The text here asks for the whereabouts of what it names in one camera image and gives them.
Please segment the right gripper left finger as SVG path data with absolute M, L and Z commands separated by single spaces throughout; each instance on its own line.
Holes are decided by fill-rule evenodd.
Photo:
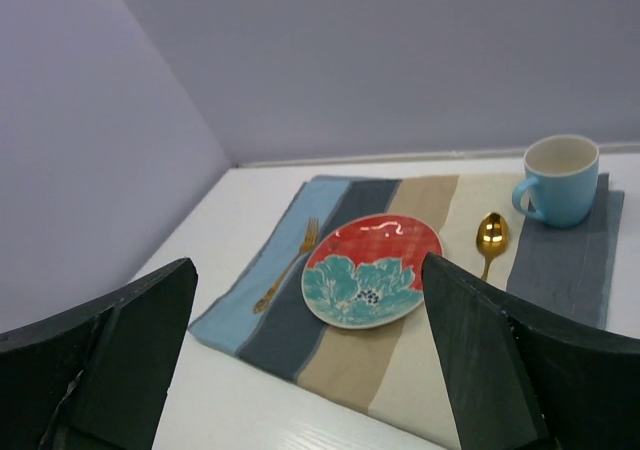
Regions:
M 181 258 L 3 333 L 2 448 L 151 448 L 197 282 Z

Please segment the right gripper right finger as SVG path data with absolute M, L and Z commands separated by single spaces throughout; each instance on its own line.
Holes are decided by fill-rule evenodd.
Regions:
M 636 449 L 639 342 L 428 254 L 423 298 L 464 449 Z

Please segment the gold spoon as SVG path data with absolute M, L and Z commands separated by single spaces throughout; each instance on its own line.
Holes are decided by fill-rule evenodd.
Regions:
M 509 246 L 510 233 L 505 218 L 491 212 L 480 222 L 476 233 L 476 249 L 484 259 L 481 279 L 488 279 L 491 263 L 504 254 Z

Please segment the red blue floral plate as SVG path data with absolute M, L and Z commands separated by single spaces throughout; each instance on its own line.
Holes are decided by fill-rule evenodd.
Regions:
M 374 214 L 331 231 L 301 276 L 309 311 L 324 323 L 364 330 L 395 322 L 423 303 L 421 268 L 443 254 L 437 232 L 414 217 Z

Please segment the light blue mug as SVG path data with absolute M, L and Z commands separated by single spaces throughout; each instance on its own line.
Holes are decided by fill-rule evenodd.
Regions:
M 600 150 L 580 135 L 556 135 L 524 153 L 525 179 L 512 191 L 512 206 L 522 215 L 556 228 L 585 219 L 593 205 Z

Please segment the gold fork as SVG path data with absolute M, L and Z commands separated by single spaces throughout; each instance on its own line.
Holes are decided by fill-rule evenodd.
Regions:
M 267 290 L 267 292 L 254 304 L 252 309 L 254 314 L 259 314 L 261 312 L 264 312 L 268 308 L 269 304 L 273 300 L 282 282 L 284 281 L 285 277 L 288 275 L 288 273 L 290 272 L 294 264 L 302 256 L 308 254 L 311 250 L 314 249 L 318 241 L 319 230 L 320 230 L 319 219 L 316 217 L 310 218 L 307 222 L 307 227 L 306 227 L 303 241 L 297 253 L 290 260 L 290 262 L 287 264 L 287 266 L 284 268 L 284 270 L 281 272 L 281 274 L 278 276 L 275 282 L 271 285 L 271 287 Z

